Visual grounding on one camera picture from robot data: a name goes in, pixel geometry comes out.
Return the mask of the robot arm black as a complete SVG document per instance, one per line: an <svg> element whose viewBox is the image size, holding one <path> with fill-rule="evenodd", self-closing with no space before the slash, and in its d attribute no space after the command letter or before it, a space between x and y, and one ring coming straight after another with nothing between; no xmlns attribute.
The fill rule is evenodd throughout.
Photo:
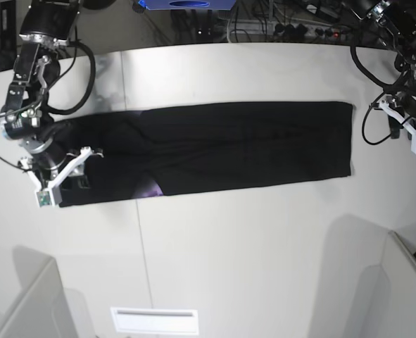
<svg viewBox="0 0 416 338"><path fill-rule="evenodd" d="M353 33L350 51L356 68L382 93L370 104L362 123L362 136L366 143L378 145L395 139L405 129L412 141L416 140L416 21L398 1L344 1L344 6L359 20ZM363 33L375 26L384 34L381 42L396 53L394 68L400 73L397 80L387 83L371 73L358 58L357 47ZM371 142L365 136L365 124L373 110L388 115L390 134L383 140Z"/></svg>
<svg viewBox="0 0 416 338"><path fill-rule="evenodd" d="M91 151L72 149L66 137L77 129L69 117L87 102L95 83L93 51L77 37L76 22L84 1L33 1L20 28L22 46L13 79L0 111L4 137L18 141L30 157L14 168L30 174L41 193L57 188L85 162ZM89 79L71 108L49 105L50 91L65 75L59 52L73 48L89 59Z"/></svg>

